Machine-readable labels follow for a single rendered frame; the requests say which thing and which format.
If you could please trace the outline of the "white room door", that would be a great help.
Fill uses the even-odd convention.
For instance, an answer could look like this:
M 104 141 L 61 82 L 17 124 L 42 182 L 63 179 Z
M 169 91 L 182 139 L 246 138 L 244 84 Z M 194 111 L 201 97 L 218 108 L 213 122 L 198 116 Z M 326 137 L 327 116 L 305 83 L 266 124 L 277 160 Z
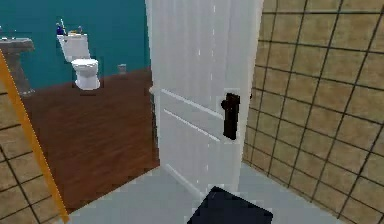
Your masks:
M 264 0 L 145 0 L 160 165 L 195 197 L 238 188 Z M 223 135 L 240 96 L 236 139 Z

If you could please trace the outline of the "black square object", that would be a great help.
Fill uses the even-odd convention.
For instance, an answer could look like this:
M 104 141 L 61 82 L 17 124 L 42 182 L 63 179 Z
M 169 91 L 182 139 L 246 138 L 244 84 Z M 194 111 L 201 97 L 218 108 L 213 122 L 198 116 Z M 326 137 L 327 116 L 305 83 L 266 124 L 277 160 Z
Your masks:
M 217 186 L 186 224 L 272 224 L 273 213 Z

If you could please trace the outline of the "white toilet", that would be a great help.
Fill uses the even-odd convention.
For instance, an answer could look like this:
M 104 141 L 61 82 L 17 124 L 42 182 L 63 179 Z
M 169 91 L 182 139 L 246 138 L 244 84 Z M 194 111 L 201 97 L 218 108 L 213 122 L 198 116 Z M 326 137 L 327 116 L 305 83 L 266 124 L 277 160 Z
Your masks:
M 85 91 L 100 87 L 98 78 L 99 62 L 90 55 L 88 35 L 69 33 L 57 35 L 65 60 L 72 65 L 76 74 L 76 86 Z

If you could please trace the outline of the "orange door frame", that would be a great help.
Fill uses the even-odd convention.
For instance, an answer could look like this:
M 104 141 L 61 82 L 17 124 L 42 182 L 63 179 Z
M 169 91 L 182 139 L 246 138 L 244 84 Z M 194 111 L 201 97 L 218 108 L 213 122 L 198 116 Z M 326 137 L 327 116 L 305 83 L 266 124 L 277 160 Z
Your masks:
M 31 121 L 28 117 L 25 106 L 21 100 L 20 94 L 18 93 L 16 84 L 12 78 L 9 66 L 7 64 L 7 60 L 5 59 L 5 56 L 1 49 L 0 49 L 0 80 L 3 82 L 3 84 L 5 85 L 5 88 L 7 89 L 7 95 L 9 96 L 10 101 L 12 102 L 12 105 L 20 121 L 20 125 L 24 131 L 28 144 L 34 153 L 36 162 L 42 171 L 42 174 L 48 185 L 48 189 L 50 190 L 53 200 L 59 210 L 61 220 L 63 224 L 67 224 L 68 221 L 70 220 L 69 214 L 65 208 L 65 205 L 61 198 L 57 185 L 55 184 L 55 180 L 53 178 L 49 165 L 44 157 L 44 154 L 40 146 L 40 143 L 38 141 L 38 138 L 36 136 L 36 133 L 32 127 Z

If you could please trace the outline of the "grey pedestal sink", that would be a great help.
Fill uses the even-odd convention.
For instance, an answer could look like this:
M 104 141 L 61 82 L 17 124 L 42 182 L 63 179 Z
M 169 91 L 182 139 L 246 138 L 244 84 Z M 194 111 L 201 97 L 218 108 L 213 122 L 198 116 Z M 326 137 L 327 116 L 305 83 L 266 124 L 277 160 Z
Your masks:
M 34 44 L 30 38 L 0 38 L 0 50 L 15 83 L 18 94 L 23 97 L 34 93 L 28 78 L 24 74 L 20 56 L 23 52 L 33 51 Z

